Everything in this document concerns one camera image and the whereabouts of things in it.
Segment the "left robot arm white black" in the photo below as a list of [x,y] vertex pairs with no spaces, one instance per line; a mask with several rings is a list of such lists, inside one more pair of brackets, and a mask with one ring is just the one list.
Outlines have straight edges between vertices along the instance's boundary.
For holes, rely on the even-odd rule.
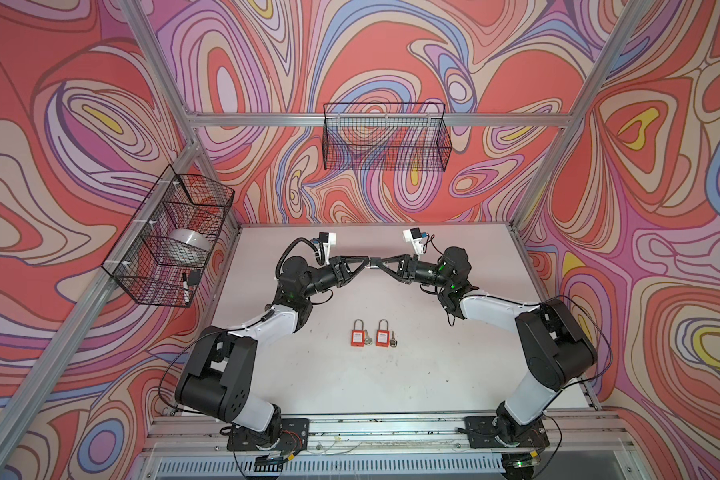
[[306,324],[313,295],[347,285],[369,264],[367,256],[334,256],[320,267],[310,266],[301,256],[280,260],[271,304],[240,327],[203,330],[182,369],[174,399],[250,432],[280,435],[280,408],[251,393],[257,356]]

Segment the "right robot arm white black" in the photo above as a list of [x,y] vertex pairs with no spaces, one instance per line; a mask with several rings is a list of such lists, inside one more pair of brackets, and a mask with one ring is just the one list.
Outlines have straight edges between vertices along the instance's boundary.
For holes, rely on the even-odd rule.
[[469,281],[472,265],[461,247],[446,248],[435,263],[402,254],[371,264],[400,283],[433,286],[443,310],[457,319],[517,335],[527,373],[499,404],[489,428],[505,447],[520,445],[557,396],[597,363],[595,347],[563,301],[523,303],[479,290]]

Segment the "red padlock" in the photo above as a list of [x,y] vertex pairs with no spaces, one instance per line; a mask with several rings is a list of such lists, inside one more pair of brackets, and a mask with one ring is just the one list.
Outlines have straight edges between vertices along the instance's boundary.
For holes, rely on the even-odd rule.
[[389,348],[391,346],[392,330],[387,319],[381,319],[376,331],[375,344],[378,347]]
[[351,330],[350,345],[353,347],[362,348],[366,342],[366,333],[364,327],[364,321],[362,319],[356,319],[353,322],[353,328]]

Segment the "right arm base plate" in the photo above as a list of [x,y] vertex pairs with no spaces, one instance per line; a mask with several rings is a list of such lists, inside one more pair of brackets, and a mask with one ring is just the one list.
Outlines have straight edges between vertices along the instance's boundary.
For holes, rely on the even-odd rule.
[[519,425],[509,416],[468,416],[457,432],[467,436],[473,449],[544,450],[550,445],[540,419],[528,425]]

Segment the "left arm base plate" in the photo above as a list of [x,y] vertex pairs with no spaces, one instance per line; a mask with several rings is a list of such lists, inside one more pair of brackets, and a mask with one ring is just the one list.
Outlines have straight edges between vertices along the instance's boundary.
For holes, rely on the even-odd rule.
[[287,417],[276,420],[273,427],[262,432],[232,424],[223,427],[227,450],[232,452],[299,452],[308,447],[310,420]]

